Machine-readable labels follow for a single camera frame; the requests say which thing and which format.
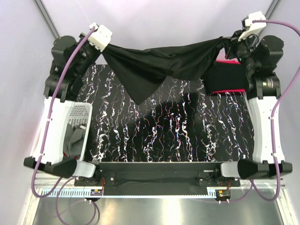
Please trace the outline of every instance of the black cloth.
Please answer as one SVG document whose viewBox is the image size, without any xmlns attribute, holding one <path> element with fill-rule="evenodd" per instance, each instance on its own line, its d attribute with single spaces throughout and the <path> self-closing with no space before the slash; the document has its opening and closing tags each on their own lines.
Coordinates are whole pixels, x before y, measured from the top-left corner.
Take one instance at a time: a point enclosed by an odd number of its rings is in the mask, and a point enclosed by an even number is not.
<svg viewBox="0 0 300 225">
<path fill-rule="evenodd" d="M 102 52 L 132 100 L 138 105 L 166 76 L 196 80 L 213 65 L 223 48 L 221 37 L 196 44 L 135 50 L 109 44 Z"/>
<path fill-rule="evenodd" d="M 241 64 L 216 62 L 203 74 L 207 94 L 223 90 L 247 89 L 247 76 Z"/>
</svg>

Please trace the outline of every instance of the black bracket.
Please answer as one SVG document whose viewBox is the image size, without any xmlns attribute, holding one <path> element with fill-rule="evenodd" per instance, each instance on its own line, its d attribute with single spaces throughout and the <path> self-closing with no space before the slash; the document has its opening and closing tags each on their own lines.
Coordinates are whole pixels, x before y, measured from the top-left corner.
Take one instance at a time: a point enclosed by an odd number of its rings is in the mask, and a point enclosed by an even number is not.
<svg viewBox="0 0 300 225">
<path fill-rule="evenodd" d="M 240 187 L 240 181 L 234 178 L 225 178 L 222 176 L 214 176 L 214 172 L 199 172 L 197 179 L 199 180 L 199 186 L 203 188 L 207 187 L 228 187 L 229 182 L 231 187 Z"/>
<path fill-rule="evenodd" d="M 37 162 L 34 157 L 27 157 L 24 159 L 24 166 L 35 168 Z M 54 176 L 69 178 L 71 177 L 77 167 L 76 159 L 63 157 L 62 161 L 51 165 L 51 163 L 40 163 L 38 170 L 44 171 L 45 173 L 52 174 Z"/>
<path fill-rule="evenodd" d="M 112 171 L 106 171 L 101 173 L 101 179 L 104 178 L 105 187 L 113 187 L 115 185 L 116 173 Z M 93 179 L 80 177 L 79 180 L 75 180 L 75 186 L 95 187 L 102 186 L 101 179 L 94 181 Z"/>
<path fill-rule="evenodd" d="M 282 162 L 279 164 L 280 176 L 286 175 L 293 171 L 291 163 Z M 255 163 L 247 159 L 238 161 L 238 171 L 242 179 L 269 179 L 276 177 L 275 164 L 268 162 Z"/>
<path fill-rule="evenodd" d="M 68 59 L 84 36 L 84 34 L 80 35 L 81 39 L 78 43 L 72 36 L 62 36 L 54 41 L 54 46 L 51 50 L 53 61 L 50 75 L 45 81 L 44 95 L 46 97 L 53 95 Z M 83 85 L 83 75 L 89 66 L 95 63 L 100 54 L 101 52 L 94 46 L 91 46 L 88 41 L 84 43 L 69 66 L 66 76 L 60 86 L 57 98 L 60 98 L 61 102 L 64 102 L 65 100 L 76 100 L 80 88 Z"/>
</svg>

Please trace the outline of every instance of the purple cable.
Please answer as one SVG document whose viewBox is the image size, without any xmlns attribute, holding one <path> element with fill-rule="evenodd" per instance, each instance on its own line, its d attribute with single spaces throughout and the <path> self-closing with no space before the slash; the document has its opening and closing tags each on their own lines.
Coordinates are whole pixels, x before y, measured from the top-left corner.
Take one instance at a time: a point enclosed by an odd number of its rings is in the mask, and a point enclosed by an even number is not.
<svg viewBox="0 0 300 225">
<path fill-rule="evenodd" d="M 38 198 L 45 198 L 47 197 L 48 195 L 50 195 L 53 190 L 57 187 L 57 185 L 59 184 L 61 178 L 58 179 L 58 181 L 56 182 L 56 184 L 54 185 L 54 187 L 51 189 L 51 191 L 49 193 L 47 193 L 46 195 L 39 195 L 34 186 L 35 186 L 35 179 L 36 179 L 36 175 L 37 175 L 37 172 L 38 172 L 38 167 L 41 163 L 41 160 L 42 160 L 42 155 L 44 153 L 44 149 L 45 149 L 45 143 L 46 143 L 46 139 L 47 139 L 47 133 L 48 133 L 48 129 L 49 129 L 49 123 L 50 123 L 50 119 L 51 119 L 51 114 L 52 114 L 52 108 L 53 108 L 53 103 L 54 103 L 54 100 L 57 96 L 57 93 L 60 89 L 60 86 L 62 84 L 62 81 L 67 73 L 67 70 L 69 69 L 70 65 L 71 65 L 71 62 L 73 61 L 73 59 L 75 58 L 75 56 L 77 55 L 77 53 L 79 52 L 79 50 L 81 49 L 81 47 L 83 46 L 83 44 L 88 40 L 88 38 L 92 35 L 92 33 L 95 31 L 95 27 L 93 27 L 90 32 L 82 39 L 82 41 L 78 44 L 78 46 L 75 48 L 75 50 L 73 51 L 73 53 L 71 54 L 70 58 L 68 59 L 62 73 L 61 73 L 61 76 L 60 76 L 60 79 L 57 83 L 57 86 L 55 88 L 55 91 L 52 95 L 52 99 L 51 99 L 51 102 L 50 102 L 50 107 L 49 107 L 49 113 L 48 113 L 48 117 L 47 117 L 47 122 L 46 122 L 46 127 L 45 127 L 45 132 L 44 132 L 44 137 L 43 137 L 43 141 L 42 141 L 42 147 L 41 147 L 41 156 L 38 158 L 37 160 L 37 164 L 36 166 L 34 167 L 34 171 L 33 171 L 33 175 L 32 175 L 32 179 L 31 179 L 31 190 L 34 194 L 35 197 L 38 197 Z"/>
<path fill-rule="evenodd" d="M 286 22 L 274 21 L 274 20 L 253 20 L 252 22 L 253 23 L 274 23 L 274 24 L 283 25 L 283 26 L 286 26 L 286 27 L 289 27 L 289 28 L 293 29 L 300 36 L 300 30 L 297 27 L 295 27 L 295 26 L 293 26 L 289 23 L 286 23 Z M 294 85 L 294 83 L 295 83 L 296 79 L 299 77 L 299 75 L 300 75 L 300 67 L 298 68 L 295 76 L 293 77 L 293 79 L 291 80 L 289 85 L 287 86 L 286 90 L 283 92 L 281 98 L 274 105 L 272 113 L 271 113 L 271 118 L 274 117 L 276 109 L 278 108 L 279 104 L 282 102 L 282 100 L 284 99 L 286 94 L 290 91 L 290 89 Z M 278 161 L 277 161 L 277 157 L 275 157 L 275 155 L 276 155 L 276 144 L 275 144 L 275 129 L 274 129 L 274 120 L 273 119 L 271 119 L 271 137 L 272 137 L 272 152 L 273 152 L 273 155 L 274 155 L 274 164 L 275 164 L 276 179 L 277 179 L 277 187 L 276 187 L 276 192 L 275 192 L 274 197 L 266 198 L 265 196 L 263 196 L 262 193 L 258 190 L 256 185 L 254 184 L 254 181 L 250 180 L 250 182 L 253 184 L 253 187 L 254 187 L 255 191 L 258 193 L 258 195 L 266 201 L 274 201 L 275 199 L 277 199 L 277 197 L 279 196 L 279 193 L 280 193 L 280 169 L 279 169 L 279 164 L 278 164 Z"/>
<path fill-rule="evenodd" d="M 56 196 L 56 201 L 55 201 L 55 209 L 56 209 L 56 215 L 57 215 L 57 218 L 60 220 L 60 222 L 62 223 L 62 224 L 64 224 L 64 225 L 70 225 L 70 224 L 67 224 L 62 218 L 61 218 L 61 216 L 60 216 L 60 212 L 59 212 L 59 210 L 58 210 L 58 199 L 59 199 L 59 196 L 60 196 L 60 193 L 61 193 L 61 191 L 63 190 L 63 188 L 66 186 L 66 184 L 68 184 L 71 180 L 73 180 L 73 179 L 75 179 L 75 177 L 71 177 L 70 179 L 68 179 L 62 186 L 61 186 L 61 188 L 60 188 L 60 190 L 58 191 L 58 193 L 57 193 L 57 196 Z M 94 218 L 95 218 L 95 216 L 96 216 L 96 211 L 98 211 L 99 212 L 99 208 L 98 208 L 98 206 L 94 203 L 94 202 L 92 202 L 92 201 L 90 201 L 92 204 L 93 204 L 93 206 L 94 206 L 94 214 L 93 214 L 93 217 L 92 217 L 92 219 L 86 224 L 86 225 L 89 225 L 89 224 L 91 224 L 91 222 L 93 222 L 93 220 L 94 220 Z"/>
<path fill-rule="evenodd" d="M 60 216 L 61 216 L 62 214 L 64 214 L 65 212 L 67 212 L 68 210 L 70 210 L 73 206 L 77 205 L 78 203 L 82 203 L 82 202 L 84 202 L 84 199 L 81 199 L 81 200 L 79 200 L 79 201 L 77 201 L 77 202 L 74 202 L 74 203 L 71 204 L 67 209 L 65 209 L 65 210 L 63 210 L 62 212 L 60 212 Z M 54 216 L 52 216 L 52 215 L 49 215 L 49 214 L 48 214 L 47 210 L 45 210 L 45 211 L 46 211 L 46 214 L 48 215 L 48 217 L 50 217 L 51 219 L 54 219 L 54 218 L 57 217 L 56 214 L 55 214 Z"/>
<path fill-rule="evenodd" d="M 253 188 L 253 184 L 251 183 L 251 186 L 250 186 L 249 190 L 245 193 L 245 195 L 243 197 L 235 199 L 235 200 L 231 200 L 229 202 L 230 203 L 237 203 L 237 202 L 239 202 L 241 200 L 244 200 L 250 194 L 250 192 L 252 191 L 252 188 Z"/>
</svg>

